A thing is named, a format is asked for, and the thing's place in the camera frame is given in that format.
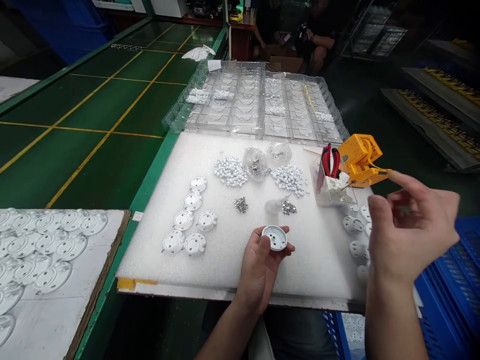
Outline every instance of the right hand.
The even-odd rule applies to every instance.
[[[369,275],[412,287],[428,265],[459,241],[455,218],[460,196],[431,189],[398,171],[388,174],[403,189],[386,199],[368,198],[372,219]]]

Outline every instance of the left hand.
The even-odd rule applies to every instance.
[[[310,38],[312,37],[312,35],[314,35],[314,32],[313,32],[312,30],[310,30],[310,29],[307,29],[307,30],[306,30],[306,39],[307,39],[308,41],[310,41]]]
[[[240,280],[234,302],[248,314],[260,316],[267,309],[282,260],[292,255],[295,246],[287,243],[282,251],[270,250],[270,238],[262,236],[265,226],[253,230],[241,262]],[[288,233],[288,226],[281,226]]]

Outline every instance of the metal shelf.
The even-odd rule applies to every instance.
[[[451,41],[428,40],[427,44],[440,53],[454,59],[458,64],[470,71],[480,73],[480,54],[476,51],[455,45]]]
[[[430,99],[480,132],[480,106],[441,83],[422,68],[402,67],[402,69],[409,80],[413,80]]]
[[[459,173],[480,173],[480,161],[465,151],[428,117],[413,107],[397,89],[381,89],[385,99],[416,128]]]

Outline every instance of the clear plastic bag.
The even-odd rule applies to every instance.
[[[278,167],[288,165],[292,159],[292,150],[287,141],[271,142],[266,148],[266,153],[270,157],[271,163]]]
[[[241,165],[248,176],[256,182],[265,180],[270,174],[267,155],[256,147],[247,147],[245,149]]]

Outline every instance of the white sticker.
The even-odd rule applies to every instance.
[[[208,60],[208,71],[218,70],[222,67],[221,60]]]
[[[140,221],[142,220],[142,217],[144,216],[144,213],[143,212],[140,212],[140,211],[135,211],[135,213],[133,214],[133,217],[131,218],[133,221]]]

